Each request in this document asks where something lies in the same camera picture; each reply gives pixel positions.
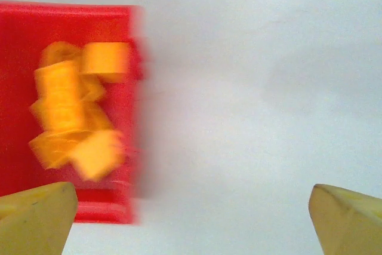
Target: red tray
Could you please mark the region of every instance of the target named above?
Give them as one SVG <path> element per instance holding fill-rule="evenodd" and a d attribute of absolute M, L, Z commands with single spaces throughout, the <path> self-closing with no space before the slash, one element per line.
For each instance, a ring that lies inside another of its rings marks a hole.
<path fill-rule="evenodd" d="M 133 38 L 141 9 L 133 6 L 79 6 L 0 2 L 0 196 L 70 181 L 76 186 L 76 222 L 135 221 L 137 172 L 136 94 L 142 58 Z M 41 51 L 54 41 L 82 47 L 89 42 L 129 42 L 131 70 L 121 84 L 106 87 L 102 103 L 116 128 L 124 132 L 126 161 L 102 181 L 82 181 L 71 165 L 44 170 L 28 147 L 41 133 L 29 106 L 37 99 L 33 71 Z"/>

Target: white background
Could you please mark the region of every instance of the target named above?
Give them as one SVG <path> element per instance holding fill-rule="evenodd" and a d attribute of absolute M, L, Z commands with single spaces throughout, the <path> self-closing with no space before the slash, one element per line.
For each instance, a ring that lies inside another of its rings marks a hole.
<path fill-rule="evenodd" d="M 73 225 L 64 254 L 322 254 L 315 183 L 382 197 L 382 0 L 139 4 L 140 226 Z"/>

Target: red plastic container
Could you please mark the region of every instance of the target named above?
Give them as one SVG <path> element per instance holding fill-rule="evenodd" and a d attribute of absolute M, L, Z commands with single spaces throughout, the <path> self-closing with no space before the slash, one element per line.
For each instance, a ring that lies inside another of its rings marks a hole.
<path fill-rule="evenodd" d="M 0 196 L 70 181 L 76 186 L 76 222 L 132 223 L 137 172 L 136 94 L 142 59 L 132 32 L 141 10 L 133 6 L 78 6 L 0 2 Z M 131 70 L 121 84 L 109 84 L 102 104 L 125 134 L 126 161 L 100 182 L 82 181 L 71 165 L 44 170 L 28 147 L 41 133 L 29 106 L 37 99 L 33 71 L 41 51 L 54 41 L 82 47 L 89 42 L 129 42 Z"/>

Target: white table surface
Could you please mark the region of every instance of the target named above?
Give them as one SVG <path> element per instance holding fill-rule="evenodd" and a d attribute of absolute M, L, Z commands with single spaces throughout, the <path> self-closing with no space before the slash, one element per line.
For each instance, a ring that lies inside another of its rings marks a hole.
<path fill-rule="evenodd" d="M 322 254 L 315 183 L 382 197 L 382 0 L 139 4 L 140 226 L 74 224 L 64 254 Z"/>

